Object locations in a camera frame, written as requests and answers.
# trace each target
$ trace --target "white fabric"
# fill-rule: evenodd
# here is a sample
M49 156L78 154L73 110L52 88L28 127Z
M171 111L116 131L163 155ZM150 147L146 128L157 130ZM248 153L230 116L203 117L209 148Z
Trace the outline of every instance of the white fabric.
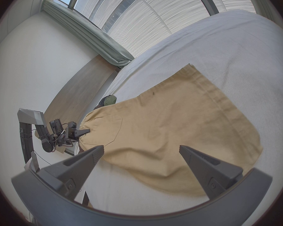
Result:
M188 63L219 87L260 134L264 149L255 167L273 176L273 182L244 224L249 225L283 186L283 30L242 10L205 18L164 39L123 68L105 95L114 94L117 103L136 97ZM94 208L120 214L169 213L208 200L206 196L156 191L103 160L91 172L86 188Z

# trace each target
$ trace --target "beige fabric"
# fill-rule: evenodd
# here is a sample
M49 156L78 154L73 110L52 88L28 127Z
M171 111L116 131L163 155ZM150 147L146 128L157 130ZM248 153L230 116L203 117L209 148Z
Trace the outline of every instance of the beige fabric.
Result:
M90 112L80 146L104 145L103 159L170 193L204 194L179 145L235 164L247 173L262 152L253 125L194 66L139 96Z

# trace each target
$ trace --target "wooden panel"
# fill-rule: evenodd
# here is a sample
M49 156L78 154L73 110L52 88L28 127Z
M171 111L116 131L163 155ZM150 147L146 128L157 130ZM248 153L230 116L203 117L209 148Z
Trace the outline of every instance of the wooden panel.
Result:
M116 68L100 55L81 68L64 85L44 113L49 133L52 133L49 122L57 118L62 124L79 122L95 94ZM64 153L65 147L57 147L57 151Z

